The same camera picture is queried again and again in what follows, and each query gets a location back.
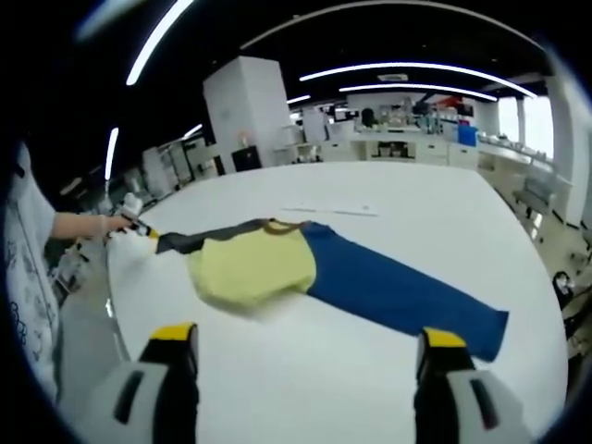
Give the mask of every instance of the ceiling light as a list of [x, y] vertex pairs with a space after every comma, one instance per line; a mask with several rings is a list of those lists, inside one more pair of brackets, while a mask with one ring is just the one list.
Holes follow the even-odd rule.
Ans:
[[461, 95], [472, 95], [474, 97], [479, 97], [481, 99], [490, 100], [491, 102], [498, 101], [498, 99], [493, 95], [483, 94], [481, 92], [463, 90], [461, 88], [452, 88], [450, 86], [420, 85], [417, 83], [380, 83], [378, 85], [351, 86], [348, 88], [339, 88], [339, 92], [346, 93], [348, 91], [377, 90], [383, 88], [404, 88], [409, 90], [439, 90], [446, 91], [449, 93], [458, 93]]
[[292, 105], [292, 104], [295, 104], [296, 102], [301, 102], [302, 100], [308, 100], [310, 98], [311, 98], [310, 95], [301, 95], [300, 97], [296, 97], [295, 99], [289, 99], [288, 102], [286, 102], [286, 103], [288, 105]]
[[115, 144], [117, 142], [118, 135], [119, 135], [119, 128], [111, 129], [111, 135], [109, 136], [109, 144], [107, 146], [107, 160], [105, 163], [105, 180], [111, 179], [111, 164], [113, 163], [113, 152], [115, 151]]
[[376, 69], [376, 68], [428, 68], [428, 69], [440, 69], [445, 71], [454, 71], [461, 74], [468, 74], [470, 76], [480, 77], [481, 79], [487, 79], [495, 81], [501, 85], [512, 88], [528, 97], [533, 99], [537, 98], [537, 95], [520, 85], [512, 83], [511, 81], [502, 79], [500, 77], [492, 76], [484, 72], [475, 71], [474, 69], [454, 67], [451, 65], [440, 65], [438, 63], [415, 63], [415, 62], [388, 62], [388, 63], [370, 63], [367, 65], [353, 65], [351, 67], [328, 69], [327, 71], [316, 72], [315, 74], [309, 74], [307, 76], [300, 77], [300, 81], [307, 81], [312, 79], [318, 79], [319, 77], [331, 76], [333, 74], [340, 74], [342, 72], [358, 71], [361, 69]]
[[201, 123], [195, 127], [195, 128], [191, 128], [189, 131], [187, 131], [185, 133], [185, 135], [183, 136], [183, 139], [187, 139], [189, 136], [191, 136], [194, 132], [199, 131], [204, 125], [202, 125]]
[[187, 9], [187, 7], [193, 2], [193, 0], [177, 0], [177, 2], [168, 10], [164, 17], [160, 20], [160, 22], [148, 37], [148, 40], [144, 44], [138, 58], [131, 67], [131, 71], [129, 72], [128, 79], [126, 80], [126, 85], [130, 86], [138, 81], [140, 74], [142, 74], [142, 70], [146, 66], [148, 59], [152, 55], [152, 52], [164, 37], [165, 33], [168, 29], [177, 21], [179, 16]]

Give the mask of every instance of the person's arm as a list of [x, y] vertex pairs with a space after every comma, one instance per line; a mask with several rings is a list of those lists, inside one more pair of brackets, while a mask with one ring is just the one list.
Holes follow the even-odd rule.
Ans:
[[121, 216], [75, 215], [55, 213], [54, 226], [50, 234], [54, 239], [76, 239], [104, 236], [109, 231], [128, 228], [131, 222]]

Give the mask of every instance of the white table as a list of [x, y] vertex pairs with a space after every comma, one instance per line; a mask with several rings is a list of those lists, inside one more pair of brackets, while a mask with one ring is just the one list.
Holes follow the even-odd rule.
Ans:
[[[298, 204], [319, 211], [282, 210]], [[361, 204], [379, 216], [321, 211]], [[478, 367], [522, 401], [533, 433], [561, 411], [567, 350], [559, 305], [535, 247], [477, 173], [373, 162], [281, 166], [196, 183], [144, 219], [189, 234], [258, 216], [329, 224], [509, 310], [498, 358]], [[414, 442], [415, 338], [305, 295], [252, 318], [221, 311], [198, 297], [184, 258], [154, 255], [152, 242], [111, 240], [115, 313], [132, 358], [156, 328], [198, 323], [200, 443]]]

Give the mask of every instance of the blue container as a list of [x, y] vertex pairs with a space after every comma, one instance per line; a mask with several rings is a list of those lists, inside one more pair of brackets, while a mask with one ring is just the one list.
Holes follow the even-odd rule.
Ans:
[[459, 125], [459, 143], [467, 146], [477, 146], [477, 128], [470, 125]]

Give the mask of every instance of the window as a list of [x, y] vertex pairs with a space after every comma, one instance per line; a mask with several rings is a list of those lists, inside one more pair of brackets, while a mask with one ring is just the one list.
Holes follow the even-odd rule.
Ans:
[[553, 116], [548, 97], [524, 99], [525, 143], [528, 148], [553, 158]]
[[508, 140], [518, 142], [520, 140], [518, 130], [518, 104], [515, 97], [499, 99], [499, 132], [508, 136]]

